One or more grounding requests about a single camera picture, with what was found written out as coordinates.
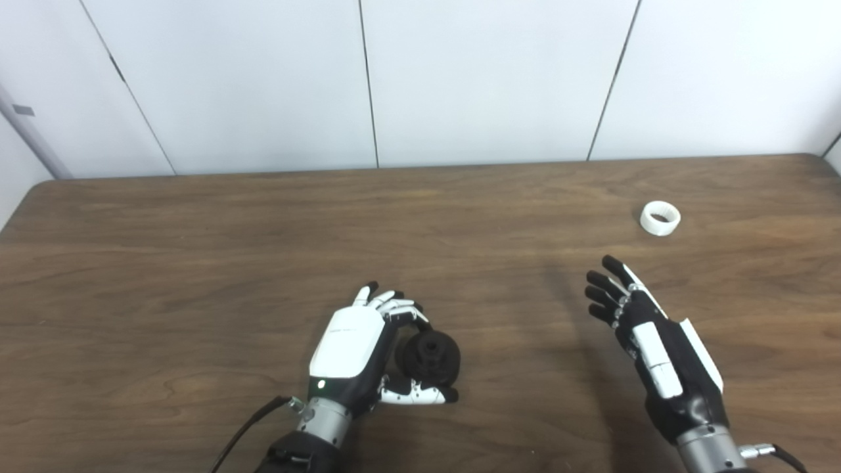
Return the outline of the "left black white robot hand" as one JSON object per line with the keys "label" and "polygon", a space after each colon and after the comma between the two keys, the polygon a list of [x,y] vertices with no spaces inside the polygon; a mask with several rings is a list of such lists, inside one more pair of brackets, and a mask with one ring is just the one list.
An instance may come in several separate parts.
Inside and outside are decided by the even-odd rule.
{"label": "left black white robot hand", "polygon": [[400,329],[432,332],[423,308],[403,292],[376,294],[378,282],[360,288],[349,306],[332,315],[309,363],[307,400],[333,401],[351,418],[363,416],[380,402],[396,405],[450,404],[459,392],[444,382],[420,375],[390,377],[386,368]]}

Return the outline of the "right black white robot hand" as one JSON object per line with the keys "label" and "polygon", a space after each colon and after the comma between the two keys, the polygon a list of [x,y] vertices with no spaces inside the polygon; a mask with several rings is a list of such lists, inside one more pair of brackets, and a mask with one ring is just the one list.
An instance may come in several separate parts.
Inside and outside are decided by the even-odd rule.
{"label": "right black white robot hand", "polygon": [[589,314],[613,330],[633,360],[654,427],[672,444],[693,428],[727,428],[723,377],[691,321],[669,318],[621,260],[605,255],[602,267],[606,273],[586,274]]}

